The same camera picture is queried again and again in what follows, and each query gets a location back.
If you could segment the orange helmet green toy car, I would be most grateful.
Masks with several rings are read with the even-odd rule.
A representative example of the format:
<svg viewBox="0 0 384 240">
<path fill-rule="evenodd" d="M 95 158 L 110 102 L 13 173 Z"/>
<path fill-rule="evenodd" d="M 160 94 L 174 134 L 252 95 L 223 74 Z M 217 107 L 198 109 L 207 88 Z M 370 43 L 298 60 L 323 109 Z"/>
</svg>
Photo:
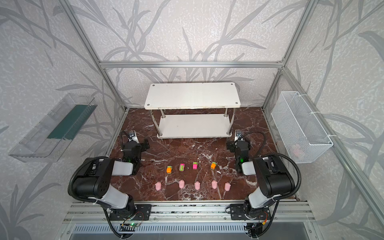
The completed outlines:
<svg viewBox="0 0 384 240">
<path fill-rule="evenodd" d="M 211 169 L 214 170 L 217 166 L 217 163 L 216 162 L 212 162 L 211 163 Z"/>
</svg>

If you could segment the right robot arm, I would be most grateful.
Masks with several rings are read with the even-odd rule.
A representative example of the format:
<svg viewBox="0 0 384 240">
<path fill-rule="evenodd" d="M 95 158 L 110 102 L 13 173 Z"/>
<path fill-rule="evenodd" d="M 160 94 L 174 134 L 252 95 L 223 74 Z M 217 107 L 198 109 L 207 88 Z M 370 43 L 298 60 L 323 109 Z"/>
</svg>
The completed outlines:
<svg viewBox="0 0 384 240">
<path fill-rule="evenodd" d="M 251 144 L 236 140 L 227 142 L 227 150 L 235 155 L 235 169 L 245 176 L 255 175 L 257 189 L 248 195 L 244 203 L 247 215 L 260 212 L 282 199 L 296 194 L 302 183 L 298 165 L 290 157 L 269 153 L 250 158 Z"/>
</svg>

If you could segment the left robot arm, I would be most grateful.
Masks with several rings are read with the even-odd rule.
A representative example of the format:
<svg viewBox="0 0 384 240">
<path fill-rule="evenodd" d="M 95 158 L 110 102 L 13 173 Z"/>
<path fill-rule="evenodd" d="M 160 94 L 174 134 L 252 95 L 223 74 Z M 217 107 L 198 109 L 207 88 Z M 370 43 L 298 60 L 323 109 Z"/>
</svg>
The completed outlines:
<svg viewBox="0 0 384 240">
<path fill-rule="evenodd" d="M 143 143 L 132 140 L 123 144 L 122 159 L 87 158 L 72 175 L 68 194 L 81 202 L 99 204 L 105 210 L 135 213 L 133 197 L 113 187 L 111 179 L 113 176 L 135 176 L 141 167 L 142 153 L 149 148 L 147 139 Z"/>
</svg>

